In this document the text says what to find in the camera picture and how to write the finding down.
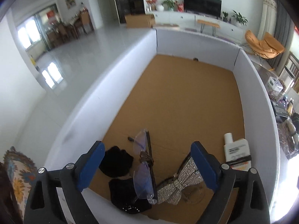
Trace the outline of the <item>white lotion bottle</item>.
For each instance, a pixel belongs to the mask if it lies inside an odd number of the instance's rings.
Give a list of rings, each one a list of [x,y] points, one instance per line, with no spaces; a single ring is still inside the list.
[[[251,169],[251,154],[246,139],[233,141],[231,133],[224,134],[224,154],[226,164],[232,169],[249,171]]]

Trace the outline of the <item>floral patterned cushion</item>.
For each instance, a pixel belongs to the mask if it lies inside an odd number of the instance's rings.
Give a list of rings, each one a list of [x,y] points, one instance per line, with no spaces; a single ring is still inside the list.
[[[37,167],[29,157],[12,146],[4,154],[4,168],[12,184],[17,210],[23,221],[29,192],[36,179]]]

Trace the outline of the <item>silver rhinestone bow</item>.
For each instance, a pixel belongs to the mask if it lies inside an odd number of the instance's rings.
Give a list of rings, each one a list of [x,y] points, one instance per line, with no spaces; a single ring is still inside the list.
[[[203,182],[203,178],[189,153],[183,160],[177,173],[157,185],[158,204],[164,202],[177,205],[182,198],[182,191]]]

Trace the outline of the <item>black fabric pouch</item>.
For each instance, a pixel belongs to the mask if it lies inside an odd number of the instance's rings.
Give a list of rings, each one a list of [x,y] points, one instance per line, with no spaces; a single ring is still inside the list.
[[[111,203],[127,214],[139,214],[152,208],[147,200],[137,197],[133,178],[129,176],[133,161],[126,150],[113,146],[105,152],[99,165],[100,171],[111,178],[108,182]]]

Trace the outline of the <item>rimless eyeglasses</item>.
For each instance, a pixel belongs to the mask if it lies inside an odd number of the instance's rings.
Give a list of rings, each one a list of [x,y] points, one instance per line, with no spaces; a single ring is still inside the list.
[[[148,130],[141,130],[135,138],[128,137],[133,142],[133,152],[138,156],[139,165],[133,172],[135,193],[139,199],[147,199],[149,204],[158,203],[158,194],[154,175],[154,159]]]

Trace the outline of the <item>white cardboard storage box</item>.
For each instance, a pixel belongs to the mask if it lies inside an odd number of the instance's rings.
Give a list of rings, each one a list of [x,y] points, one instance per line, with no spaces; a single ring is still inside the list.
[[[224,134],[249,142],[252,165],[269,204],[279,179],[279,138],[263,81],[237,45],[189,32],[125,29],[133,39],[100,48],[109,67],[86,90],[50,149],[45,165],[59,169],[96,140],[108,144],[147,128],[156,144],[156,170],[166,177],[193,141],[224,159]]]

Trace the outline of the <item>orange lounge chair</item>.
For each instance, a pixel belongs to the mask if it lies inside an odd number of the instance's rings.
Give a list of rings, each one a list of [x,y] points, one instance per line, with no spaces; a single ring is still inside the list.
[[[285,52],[285,48],[268,32],[259,40],[250,30],[246,31],[245,39],[256,55],[263,59],[272,59]]]

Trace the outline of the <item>wooden dining set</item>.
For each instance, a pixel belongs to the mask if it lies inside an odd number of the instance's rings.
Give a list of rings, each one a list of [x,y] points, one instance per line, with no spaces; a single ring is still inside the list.
[[[52,30],[47,32],[48,42],[51,48],[61,46],[72,39],[79,39],[80,32],[89,34],[94,31],[91,16],[88,10],[80,11],[68,23],[54,23]]]

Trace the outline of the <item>white tv cabinet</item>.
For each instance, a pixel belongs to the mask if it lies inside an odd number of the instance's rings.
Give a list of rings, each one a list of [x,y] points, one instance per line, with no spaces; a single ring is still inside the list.
[[[201,25],[197,23],[198,19],[218,23],[220,28],[216,30],[216,36],[226,38],[235,43],[245,42],[245,31],[231,23],[223,22],[214,18],[174,11],[150,11],[147,14],[153,14],[157,23],[177,24],[182,29],[191,29],[200,32]],[[204,34],[212,35],[211,27],[204,27]]]

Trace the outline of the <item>small wooden bench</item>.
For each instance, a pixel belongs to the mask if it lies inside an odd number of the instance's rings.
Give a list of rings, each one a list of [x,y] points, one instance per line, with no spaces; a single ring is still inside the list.
[[[201,19],[198,19],[197,23],[201,25],[200,33],[203,33],[205,26],[210,26],[212,36],[216,36],[216,30],[220,28],[220,25],[218,23],[213,23],[213,22],[205,21],[205,20],[201,20]]]

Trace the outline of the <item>potted green plant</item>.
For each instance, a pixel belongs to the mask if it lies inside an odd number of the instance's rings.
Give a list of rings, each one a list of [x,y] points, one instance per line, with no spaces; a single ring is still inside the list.
[[[232,17],[235,19],[236,23],[242,26],[247,26],[248,20],[246,17],[242,16],[239,12],[233,10]]]

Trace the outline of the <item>brown cardboard box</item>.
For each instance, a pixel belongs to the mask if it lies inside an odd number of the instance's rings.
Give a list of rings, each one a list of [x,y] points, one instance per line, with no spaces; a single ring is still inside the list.
[[[127,28],[152,28],[155,24],[153,14],[126,15]]]

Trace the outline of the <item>black flat television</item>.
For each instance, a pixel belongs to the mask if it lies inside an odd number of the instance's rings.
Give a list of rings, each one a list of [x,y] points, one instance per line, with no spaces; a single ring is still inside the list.
[[[184,11],[190,13],[221,16],[221,0],[184,0]]]

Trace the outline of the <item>red flower arrangement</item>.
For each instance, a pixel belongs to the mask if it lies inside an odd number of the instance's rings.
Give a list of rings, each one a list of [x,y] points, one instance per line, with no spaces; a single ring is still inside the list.
[[[145,0],[147,3],[147,10],[148,11],[155,11],[156,5],[158,3],[158,0]]]

